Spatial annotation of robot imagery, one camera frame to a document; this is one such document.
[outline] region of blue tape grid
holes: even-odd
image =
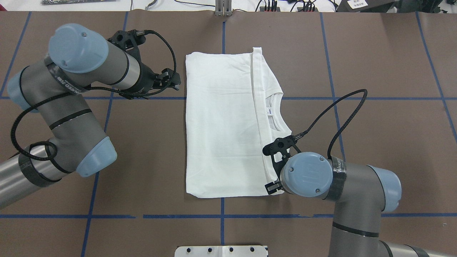
[[[11,68],[14,64],[14,60],[16,58],[19,46],[22,42],[24,33],[26,31],[27,25],[29,23],[30,17],[32,13],[29,12],[24,28],[21,32],[21,35],[19,37],[19,40],[16,45],[16,49],[14,51],[13,57],[11,59],[10,65],[8,67],[8,71],[6,73],[6,76],[4,78],[4,81],[2,83],[2,87],[0,89],[0,99],[9,99],[7,96],[2,96],[3,91],[5,89],[8,77],[11,72]],[[436,81],[436,85],[438,88],[438,91],[440,93],[441,97],[368,97],[367,100],[407,100],[407,101],[412,101],[412,100],[429,100],[429,101],[442,101],[444,108],[446,110],[447,118],[449,120],[449,124],[451,126],[454,139],[457,143],[457,133],[454,127],[454,124],[452,122],[446,101],[455,101],[457,100],[457,97],[444,97],[441,85],[439,83],[438,77],[436,75],[435,67],[433,65],[432,59],[430,57],[430,53],[427,47],[427,44],[425,42],[425,37],[422,31],[422,26],[420,22],[420,17],[419,14],[416,12],[416,18],[417,18],[417,23],[419,26],[419,31],[422,39],[422,43],[424,45],[424,49],[427,55],[427,58],[430,63],[430,67],[433,72],[433,76]],[[127,19],[128,19],[128,12],[125,14],[124,18],[124,27],[123,29],[125,30],[127,26]],[[333,83],[333,77],[332,77],[332,72],[331,72],[331,66],[330,66],[330,58],[329,58],[329,52],[328,52],[328,47],[327,47],[327,41],[326,41],[326,36],[325,36],[325,27],[324,27],[324,18],[322,13],[320,13],[320,21],[321,21],[321,28],[322,28],[322,36],[323,36],[323,41],[324,41],[324,50],[325,50],[325,57],[327,61],[327,69],[329,73],[329,84],[330,84],[330,89],[332,92],[332,97],[284,97],[283,100],[329,100],[329,101],[336,101],[337,96],[335,95],[335,87]],[[223,22],[222,24],[222,53],[225,53],[225,28],[226,28],[226,23]],[[109,118],[110,118],[110,113],[111,113],[111,107],[112,107],[112,102],[113,100],[124,100],[125,98],[120,97],[120,96],[114,96],[113,93],[111,93],[110,96],[89,96],[85,97],[85,99],[88,100],[109,100],[108,104],[108,110],[106,114],[106,120],[105,120],[105,127],[104,130],[106,131]],[[154,100],[185,100],[185,97],[168,97],[168,96],[154,96],[151,97],[151,99]],[[360,100],[360,97],[349,97],[348,100]],[[340,121],[338,117],[338,109],[335,106],[335,120],[336,120],[336,126],[337,129],[340,128]],[[343,146],[343,139],[340,136],[340,150],[343,155],[343,158],[345,158],[345,153],[344,153],[344,146]],[[93,208],[94,208],[94,201],[95,201],[95,196],[96,196],[96,190],[97,190],[97,184],[98,184],[98,179],[99,179],[99,173],[96,173],[95,180],[94,180],[94,186],[92,189],[92,195],[90,199],[90,208],[89,212],[87,215],[71,215],[71,214],[0,214],[0,219],[87,219],[86,223],[86,229],[85,229],[85,236],[84,236],[84,241],[83,241],[83,246],[81,249],[81,256],[83,257],[85,255],[85,250],[87,246],[87,240],[89,237],[89,231],[90,231],[90,222],[92,219],[135,219],[136,217],[131,216],[131,215],[96,215],[93,214]],[[388,214],[382,214],[383,218],[391,218],[391,217],[457,217],[457,213],[388,213]],[[314,216],[308,217],[308,216],[301,216],[299,214],[225,214],[225,199],[221,198],[221,211],[220,214],[178,214],[178,215],[148,215],[144,214],[143,219],[220,219],[220,230],[221,230],[221,235],[220,235],[220,241],[221,245],[225,244],[224,240],[224,220],[225,219],[316,219],[316,218],[333,218],[333,214],[316,214]]]

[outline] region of white metal plate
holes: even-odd
[[[180,246],[175,251],[175,257],[268,257],[268,247]]]

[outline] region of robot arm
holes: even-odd
[[[144,43],[144,35],[145,31],[118,31],[105,40],[79,24],[63,25],[49,42],[49,55],[9,81],[10,98],[24,110],[53,96],[67,96],[34,110],[54,134],[49,142],[55,148],[32,144],[25,155],[0,164],[0,209],[73,171],[87,177],[116,160],[114,146],[81,96],[94,89],[92,82],[117,88],[127,99],[143,97],[151,89],[179,89],[179,74],[170,69],[156,74],[141,62],[138,45]]]
[[[276,139],[264,154],[294,147],[293,136]],[[401,184],[391,171],[326,159],[313,152],[283,154],[274,164],[278,181],[266,185],[269,194],[290,194],[335,202],[329,257],[452,257],[415,246],[379,240],[381,213],[391,212],[401,199]]]

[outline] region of folded t-shirt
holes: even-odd
[[[265,184],[277,175],[262,148],[291,131],[262,49],[195,52],[186,56],[186,69],[186,191],[199,198],[268,195]]]

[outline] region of blue joint cap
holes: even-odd
[[[303,197],[325,193],[333,181],[333,170],[323,156],[313,152],[292,156],[281,171],[281,184],[289,192]]]
[[[8,81],[7,91],[13,103],[19,105],[22,110],[27,110],[30,108],[30,104],[24,98],[21,90],[21,76],[24,70],[25,68]],[[31,112],[37,113],[38,110],[33,109]]]
[[[376,172],[377,177],[379,177],[379,181],[381,181],[381,185],[383,186],[386,200],[383,212],[394,211],[398,207],[401,199],[401,183],[399,177],[392,171],[376,168],[371,165],[367,166]]]
[[[105,137],[84,157],[76,168],[76,172],[81,177],[88,177],[106,168],[116,159],[116,150],[114,150],[110,138]]]
[[[91,72],[108,56],[108,42],[97,32],[69,23],[56,30],[49,40],[49,56],[65,71]]]

